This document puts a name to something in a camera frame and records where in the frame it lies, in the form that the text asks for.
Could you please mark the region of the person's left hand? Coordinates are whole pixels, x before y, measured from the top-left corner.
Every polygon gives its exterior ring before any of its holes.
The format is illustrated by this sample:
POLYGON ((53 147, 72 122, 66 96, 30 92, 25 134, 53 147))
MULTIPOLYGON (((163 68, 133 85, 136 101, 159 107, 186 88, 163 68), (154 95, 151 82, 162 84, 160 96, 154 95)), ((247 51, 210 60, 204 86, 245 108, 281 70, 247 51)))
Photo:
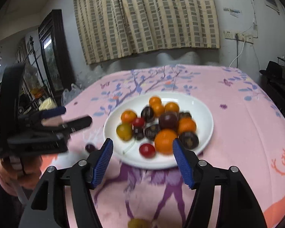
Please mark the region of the person's left hand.
POLYGON ((18 165, 18 169, 15 169, 15 166, 13 167, 11 163, 0 159, 0 185, 11 196, 17 196, 16 190, 12 186, 13 180, 28 190, 33 190, 40 180, 42 157, 28 157, 22 162, 25 173, 22 171, 21 164, 18 165))

